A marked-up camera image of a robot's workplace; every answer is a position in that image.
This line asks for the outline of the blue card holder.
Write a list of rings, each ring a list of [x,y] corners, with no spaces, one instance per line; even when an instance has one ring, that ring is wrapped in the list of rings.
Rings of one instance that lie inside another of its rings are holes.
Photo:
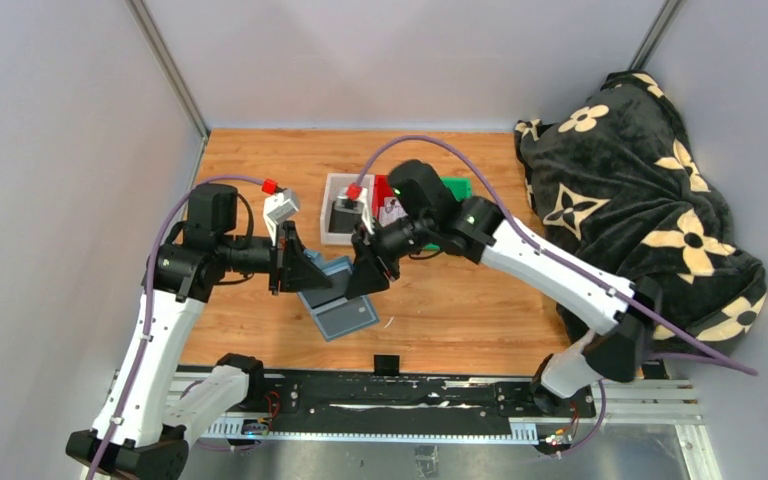
[[[350,258],[348,256],[342,256],[326,261],[324,257],[323,271],[330,277],[333,282],[333,286],[330,289],[307,290],[298,294],[314,323],[315,314],[323,310],[325,305],[335,301],[342,303],[343,301],[352,300],[345,297],[347,283],[352,273],[352,262]],[[371,303],[367,296],[361,296],[358,298],[364,298]]]

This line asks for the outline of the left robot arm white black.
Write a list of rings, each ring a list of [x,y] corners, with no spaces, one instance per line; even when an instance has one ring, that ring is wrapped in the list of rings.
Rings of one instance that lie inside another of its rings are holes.
[[[251,356],[224,355],[180,399],[167,400],[190,333],[228,273],[239,282],[264,274],[275,295],[331,286],[299,238],[296,193],[271,180],[260,188],[263,236],[252,227],[237,233],[237,210],[247,201],[232,176],[195,186],[166,218],[147,259],[121,369],[92,426],[67,441],[67,455],[84,465],[87,478],[176,479],[191,447],[235,407],[256,412],[258,433],[272,426],[282,400]]]

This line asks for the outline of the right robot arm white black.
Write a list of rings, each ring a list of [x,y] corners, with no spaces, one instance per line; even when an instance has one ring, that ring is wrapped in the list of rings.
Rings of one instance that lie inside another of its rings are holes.
[[[571,397],[599,380],[636,378],[651,351],[654,325],[644,310],[661,300],[656,284],[635,284],[587,264],[506,218],[491,200],[456,200],[422,161],[398,165],[387,182],[405,215],[386,226],[368,218],[356,226],[347,298],[387,290],[400,277],[401,258],[434,244],[447,255],[529,284],[585,323],[584,336],[548,356],[530,382],[531,403],[540,415],[558,416]]]

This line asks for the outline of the white cards stack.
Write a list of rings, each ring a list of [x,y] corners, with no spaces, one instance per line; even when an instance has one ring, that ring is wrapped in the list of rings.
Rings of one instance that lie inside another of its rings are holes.
[[[384,198],[378,213],[378,221],[382,226],[387,226],[404,216],[405,211],[396,197]]]

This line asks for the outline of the red plastic bin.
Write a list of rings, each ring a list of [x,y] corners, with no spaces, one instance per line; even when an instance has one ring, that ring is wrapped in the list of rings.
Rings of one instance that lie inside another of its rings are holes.
[[[416,239],[408,240],[408,236],[414,234],[415,222],[402,207],[385,175],[376,175],[374,179],[373,216],[377,221],[375,237],[383,248],[407,252],[407,247],[412,246],[412,253],[423,248]]]

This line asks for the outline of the white plastic bin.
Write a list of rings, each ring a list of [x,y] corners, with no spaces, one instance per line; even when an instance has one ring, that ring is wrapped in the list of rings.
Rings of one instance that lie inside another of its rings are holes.
[[[320,213],[320,240],[323,245],[350,246],[355,225],[373,217],[374,180],[372,174],[360,182],[362,193],[350,206],[345,204],[348,187],[356,174],[329,173],[325,181]]]

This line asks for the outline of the green plastic bin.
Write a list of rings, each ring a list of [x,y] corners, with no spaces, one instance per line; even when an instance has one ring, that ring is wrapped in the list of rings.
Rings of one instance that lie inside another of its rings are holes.
[[[441,180],[457,201],[462,201],[473,194],[472,183],[468,178],[443,176]]]

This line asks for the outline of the black floral blanket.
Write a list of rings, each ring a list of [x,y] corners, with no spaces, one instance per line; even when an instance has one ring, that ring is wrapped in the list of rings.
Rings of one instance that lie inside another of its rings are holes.
[[[737,245],[726,199],[703,178],[680,113],[652,76],[612,73],[568,118],[521,120],[513,138],[546,239],[660,286],[657,352],[735,350],[764,305],[765,269]]]

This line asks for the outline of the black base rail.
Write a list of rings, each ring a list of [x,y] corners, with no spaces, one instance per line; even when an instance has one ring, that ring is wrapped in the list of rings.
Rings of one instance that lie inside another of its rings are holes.
[[[526,377],[270,370],[265,391],[260,403],[232,407],[207,437],[539,445],[562,429],[569,444],[598,415],[591,388],[546,414]]]

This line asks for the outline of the left aluminium frame post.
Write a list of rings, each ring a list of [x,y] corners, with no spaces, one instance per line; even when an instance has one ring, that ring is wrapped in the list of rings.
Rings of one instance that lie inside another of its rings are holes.
[[[210,128],[197,106],[197,102],[178,68],[147,3],[143,0],[125,0],[124,3],[129,8],[134,20],[142,31],[149,48],[152,50],[154,57],[166,76],[170,88],[176,95],[191,125],[202,142],[206,143],[210,135]]]

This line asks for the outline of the aluminium frame post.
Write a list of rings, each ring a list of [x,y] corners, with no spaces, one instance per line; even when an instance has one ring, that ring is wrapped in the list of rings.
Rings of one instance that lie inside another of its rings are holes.
[[[154,57],[166,76],[170,88],[176,95],[191,125],[202,142],[206,143],[210,135],[210,128],[197,106],[197,102],[178,68],[147,3],[143,0],[125,0],[124,3],[129,8],[134,20],[142,31],[149,48],[152,50]]]
[[[676,19],[685,0],[664,0],[629,64],[629,70],[644,70]]]

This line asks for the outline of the right aluminium frame post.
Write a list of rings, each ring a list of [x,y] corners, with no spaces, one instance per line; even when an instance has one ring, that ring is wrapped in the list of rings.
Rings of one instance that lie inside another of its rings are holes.
[[[676,19],[685,0],[664,0],[629,64],[629,70],[644,70]]]

